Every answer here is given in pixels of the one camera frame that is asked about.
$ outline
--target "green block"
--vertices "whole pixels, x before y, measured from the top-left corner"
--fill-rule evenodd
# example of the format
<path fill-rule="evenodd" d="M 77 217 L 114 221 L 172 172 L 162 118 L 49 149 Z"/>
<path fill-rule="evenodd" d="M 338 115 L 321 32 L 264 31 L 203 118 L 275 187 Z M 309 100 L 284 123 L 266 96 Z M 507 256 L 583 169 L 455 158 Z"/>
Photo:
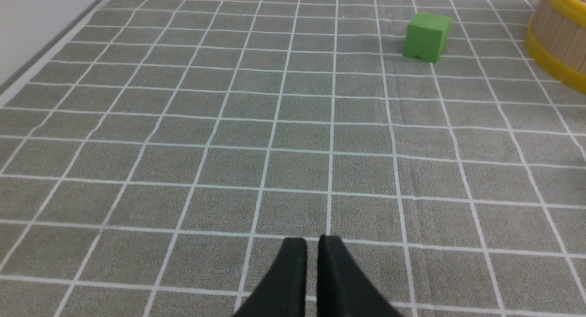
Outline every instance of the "green block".
<path fill-rule="evenodd" d="M 435 63 L 444 52 L 452 18 L 417 12 L 407 27 L 403 56 Z"/>

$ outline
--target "grid mat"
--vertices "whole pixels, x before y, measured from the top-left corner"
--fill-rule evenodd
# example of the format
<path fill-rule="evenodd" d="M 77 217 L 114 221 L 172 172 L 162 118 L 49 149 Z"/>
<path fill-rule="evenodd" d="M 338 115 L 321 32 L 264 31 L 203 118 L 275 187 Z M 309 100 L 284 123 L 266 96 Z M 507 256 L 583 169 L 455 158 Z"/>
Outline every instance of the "grid mat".
<path fill-rule="evenodd" d="M 327 233 L 406 317 L 586 316 L 586 96 L 527 56 L 537 1 L 111 0 L 0 109 L 0 315 L 228 316 Z"/>

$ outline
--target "gray carpet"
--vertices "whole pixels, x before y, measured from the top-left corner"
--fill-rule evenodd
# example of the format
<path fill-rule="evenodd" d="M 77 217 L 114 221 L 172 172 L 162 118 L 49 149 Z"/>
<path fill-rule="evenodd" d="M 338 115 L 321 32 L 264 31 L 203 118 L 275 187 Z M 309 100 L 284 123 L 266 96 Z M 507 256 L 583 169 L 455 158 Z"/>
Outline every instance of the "gray carpet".
<path fill-rule="evenodd" d="M 537 1 L 111 0 L 0 109 L 0 315 L 228 316 L 323 233 L 406 317 L 586 315 L 586 96 L 528 58 Z"/>

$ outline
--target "yellow rim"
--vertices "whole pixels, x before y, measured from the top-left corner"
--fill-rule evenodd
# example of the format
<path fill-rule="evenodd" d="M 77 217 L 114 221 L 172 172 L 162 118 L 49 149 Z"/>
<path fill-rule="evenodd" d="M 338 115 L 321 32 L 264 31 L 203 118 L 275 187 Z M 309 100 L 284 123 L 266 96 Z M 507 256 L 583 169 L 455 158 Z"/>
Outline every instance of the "yellow rim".
<path fill-rule="evenodd" d="M 579 0 L 548 0 L 548 2 L 565 18 L 586 27 L 586 4 Z"/>
<path fill-rule="evenodd" d="M 554 56 L 551 56 L 549 52 L 537 43 L 529 27 L 527 28 L 525 47 L 527 48 L 527 52 L 533 57 L 533 60 L 552 77 L 578 90 L 580 93 L 586 94 L 586 74 L 570 68 Z"/>

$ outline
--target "wooden bucket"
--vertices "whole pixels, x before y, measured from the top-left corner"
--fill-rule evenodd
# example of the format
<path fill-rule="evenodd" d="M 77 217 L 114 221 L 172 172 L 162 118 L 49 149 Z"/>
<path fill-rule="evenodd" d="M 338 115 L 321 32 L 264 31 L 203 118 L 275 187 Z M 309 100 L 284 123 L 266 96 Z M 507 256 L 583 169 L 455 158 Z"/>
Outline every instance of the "wooden bucket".
<path fill-rule="evenodd" d="M 539 0 L 525 46 L 550 75 L 586 93 L 586 0 Z"/>

